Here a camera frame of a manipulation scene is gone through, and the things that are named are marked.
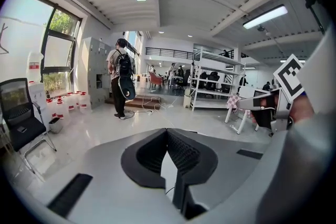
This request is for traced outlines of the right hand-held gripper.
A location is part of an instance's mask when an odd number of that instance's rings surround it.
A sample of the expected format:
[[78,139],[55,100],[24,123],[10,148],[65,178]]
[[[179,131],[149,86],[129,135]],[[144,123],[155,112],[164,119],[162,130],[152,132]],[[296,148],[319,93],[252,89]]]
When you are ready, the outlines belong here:
[[304,93],[297,77],[302,67],[300,60],[292,54],[274,72],[275,89],[253,98],[241,99],[236,103],[237,108],[250,110],[258,126],[269,129],[271,134],[285,131],[293,122],[290,117],[293,101]]

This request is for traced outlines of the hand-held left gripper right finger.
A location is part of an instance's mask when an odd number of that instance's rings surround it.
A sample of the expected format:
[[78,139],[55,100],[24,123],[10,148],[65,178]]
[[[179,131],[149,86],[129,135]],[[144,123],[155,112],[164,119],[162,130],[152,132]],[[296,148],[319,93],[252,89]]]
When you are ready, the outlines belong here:
[[186,185],[200,185],[251,170],[266,144],[226,140],[183,129],[167,129],[167,151]]

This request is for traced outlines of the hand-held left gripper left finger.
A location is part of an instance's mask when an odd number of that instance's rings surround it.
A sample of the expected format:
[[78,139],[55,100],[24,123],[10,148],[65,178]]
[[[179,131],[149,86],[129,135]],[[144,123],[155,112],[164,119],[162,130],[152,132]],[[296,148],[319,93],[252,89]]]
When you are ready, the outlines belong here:
[[156,129],[103,143],[78,161],[78,171],[109,191],[163,190],[166,129]]

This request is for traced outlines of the person's right hand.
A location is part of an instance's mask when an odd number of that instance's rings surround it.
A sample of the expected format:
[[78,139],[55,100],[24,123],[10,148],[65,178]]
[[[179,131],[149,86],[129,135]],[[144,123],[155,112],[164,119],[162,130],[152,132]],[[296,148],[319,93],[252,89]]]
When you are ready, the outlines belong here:
[[293,123],[309,119],[314,115],[313,107],[306,95],[300,95],[294,99],[290,117],[293,119]]

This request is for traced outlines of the white legged table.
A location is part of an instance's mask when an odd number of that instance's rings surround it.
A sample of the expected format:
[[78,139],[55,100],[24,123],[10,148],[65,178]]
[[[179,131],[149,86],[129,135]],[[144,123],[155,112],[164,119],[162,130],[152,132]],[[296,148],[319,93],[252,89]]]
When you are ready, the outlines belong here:
[[[226,115],[226,118],[225,118],[225,123],[228,123],[229,118],[230,118],[230,116],[231,116],[232,113],[233,113],[233,108],[230,107],[230,108],[228,109],[228,111],[227,111],[227,115]],[[241,121],[241,123],[240,123],[240,125],[239,125],[239,128],[236,130],[236,133],[237,133],[238,135],[242,132],[242,130],[243,130],[244,126],[245,126],[245,123],[246,123],[247,119],[248,119],[248,118],[251,118],[251,117],[252,117],[252,113],[251,113],[251,111],[250,111],[250,110],[244,110],[244,115],[243,115],[242,121]]]

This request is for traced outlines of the checkered tablecloth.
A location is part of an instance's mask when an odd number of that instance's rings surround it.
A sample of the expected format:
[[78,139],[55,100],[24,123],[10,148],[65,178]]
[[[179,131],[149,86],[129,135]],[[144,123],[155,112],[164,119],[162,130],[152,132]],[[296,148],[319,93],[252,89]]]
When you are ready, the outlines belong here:
[[254,121],[254,118],[253,118],[253,115],[252,115],[252,113],[251,113],[251,110],[238,108],[238,106],[237,106],[237,102],[238,102],[240,99],[241,99],[241,97],[239,97],[239,96],[236,95],[236,94],[233,94],[233,95],[231,95],[231,96],[228,98],[228,101],[227,101],[227,103],[226,103],[228,112],[227,112],[227,115],[226,115],[225,123],[228,122],[229,117],[230,117],[230,114],[231,114],[232,112],[235,113],[235,112],[238,112],[238,111],[242,111],[242,112],[244,113],[242,121],[246,122],[247,119],[250,119],[250,120]]

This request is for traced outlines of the wooden step platform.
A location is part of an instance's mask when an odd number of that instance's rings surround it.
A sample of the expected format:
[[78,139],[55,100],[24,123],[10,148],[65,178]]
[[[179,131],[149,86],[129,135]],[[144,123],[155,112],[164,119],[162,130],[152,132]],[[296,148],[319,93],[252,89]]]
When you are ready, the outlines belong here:
[[160,97],[152,97],[146,95],[136,95],[134,99],[128,100],[125,99],[125,107],[131,108],[139,108],[139,109],[146,109],[146,110],[154,110],[160,108]]

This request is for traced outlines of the white shelving rack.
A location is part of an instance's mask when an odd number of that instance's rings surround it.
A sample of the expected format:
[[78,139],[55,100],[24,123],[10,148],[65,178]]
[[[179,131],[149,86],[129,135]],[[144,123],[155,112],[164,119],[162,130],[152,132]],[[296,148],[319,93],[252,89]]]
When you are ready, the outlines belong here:
[[246,65],[204,49],[196,49],[191,71],[191,108],[226,109],[229,97],[244,80]]

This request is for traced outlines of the beige pedal bin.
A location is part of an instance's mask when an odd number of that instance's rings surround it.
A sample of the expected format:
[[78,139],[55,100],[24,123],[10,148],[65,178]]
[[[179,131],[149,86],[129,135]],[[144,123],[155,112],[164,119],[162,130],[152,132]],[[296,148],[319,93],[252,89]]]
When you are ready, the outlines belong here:
[[191,100],[192,100],[192,90],[191,89],[185,89],[184,91],[184,99],[183,99],[183,107],[184,108],[190,108],[191,106]]

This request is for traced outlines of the group of red-label water bottles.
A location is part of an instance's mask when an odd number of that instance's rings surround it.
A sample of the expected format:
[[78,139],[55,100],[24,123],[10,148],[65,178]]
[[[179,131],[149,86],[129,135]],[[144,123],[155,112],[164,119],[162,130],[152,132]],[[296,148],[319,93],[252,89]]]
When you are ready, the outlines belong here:
[[76,91],[47,98],[47,107],[52,118],[63,121],[69,120],[72,112],[79,111],[83,114],[91,112],[90,95],[87,92]]

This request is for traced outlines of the small white waste bin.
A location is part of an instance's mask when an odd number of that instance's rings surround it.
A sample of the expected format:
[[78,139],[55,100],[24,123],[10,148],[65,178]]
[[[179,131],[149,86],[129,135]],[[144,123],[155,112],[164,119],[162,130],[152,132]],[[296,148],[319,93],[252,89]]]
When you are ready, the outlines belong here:
[[63,128],[62,119],[60,119],[59,117],[51,119],[48,124],[50,131],[54,134],[59,133]]

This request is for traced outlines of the black balcony railing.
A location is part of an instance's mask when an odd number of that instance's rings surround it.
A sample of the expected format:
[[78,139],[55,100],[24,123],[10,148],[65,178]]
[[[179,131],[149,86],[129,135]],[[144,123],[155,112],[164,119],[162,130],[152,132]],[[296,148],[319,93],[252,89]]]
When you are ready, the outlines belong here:
[[193,60],[194,58],[193,52],[152,47],[146,47],[145,54],[149,56],[173,57],[187,60]]

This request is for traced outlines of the grey metal locker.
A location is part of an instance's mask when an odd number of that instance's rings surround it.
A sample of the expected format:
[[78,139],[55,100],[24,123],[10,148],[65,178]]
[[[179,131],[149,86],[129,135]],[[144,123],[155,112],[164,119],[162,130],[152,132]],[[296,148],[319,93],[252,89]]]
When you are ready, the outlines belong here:
[[109,98],[110,74],[106,59],[110,51],[109,45],[93,37],[85,38],[80,45],[78,89],[89,95],[92,109]]

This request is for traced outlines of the black mesh office chair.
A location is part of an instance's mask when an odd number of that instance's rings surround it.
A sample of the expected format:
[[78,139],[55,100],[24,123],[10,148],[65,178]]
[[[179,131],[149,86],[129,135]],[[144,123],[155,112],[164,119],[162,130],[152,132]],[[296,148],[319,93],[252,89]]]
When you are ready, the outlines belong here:
[[13,150],[32,173],[35,170],[27,159],[31,151],[42,143],[57,150],[44,124],[40,105],[30,96],[26,78],[0,82],[0,120],[7,126]]

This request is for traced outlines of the white water dispenser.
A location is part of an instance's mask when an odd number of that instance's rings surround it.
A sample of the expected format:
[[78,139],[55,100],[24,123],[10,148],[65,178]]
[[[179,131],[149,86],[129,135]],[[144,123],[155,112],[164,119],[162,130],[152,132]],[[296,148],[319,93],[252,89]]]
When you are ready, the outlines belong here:
[[31,100],[35,102],[36,104],[38,104],[38,106],[40,107],[41,115],[39,115],[39,112],[36,109],[36,107],[33,106],[35,117],[39,121],[43,122],[45,126],[47,126],[49,114],[48,114],[44,84],[29,82],[28,89],[29,89]]

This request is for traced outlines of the black framed window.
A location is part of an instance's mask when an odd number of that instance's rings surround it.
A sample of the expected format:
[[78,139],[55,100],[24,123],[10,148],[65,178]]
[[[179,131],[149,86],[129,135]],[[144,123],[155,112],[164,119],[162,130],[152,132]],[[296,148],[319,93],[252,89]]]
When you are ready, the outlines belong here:
[[55,5],[41,46],[41,82],[49,98],[73,91],[73,72],[81,18]]

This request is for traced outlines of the large water jug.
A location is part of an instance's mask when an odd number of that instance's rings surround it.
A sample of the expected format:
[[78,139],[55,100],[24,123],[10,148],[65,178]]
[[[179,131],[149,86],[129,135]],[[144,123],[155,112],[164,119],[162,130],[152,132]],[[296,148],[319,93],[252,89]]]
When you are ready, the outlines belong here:
[[41,61],[44,56],[40,52],[31,51],[27,59],[26,77],[28,83],[40,83],[41,81]]

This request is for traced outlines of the wooden coat rack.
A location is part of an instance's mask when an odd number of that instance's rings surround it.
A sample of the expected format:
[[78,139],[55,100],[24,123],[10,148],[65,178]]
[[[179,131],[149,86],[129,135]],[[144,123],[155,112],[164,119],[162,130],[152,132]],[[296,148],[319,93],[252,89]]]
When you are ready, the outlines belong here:
[[6,26],[6,24],[3,23],[3,24],[2,24],[2,29],[1,29],[1,31],[0,31],[0,55],[9,54],[9,51],[8,51],[6,48],[4,48],[4,47],[2,46],[2,37],[3,37],[3,33],[4,33],[4,31],[5,31],[7,28],[8,28],[8,27]]

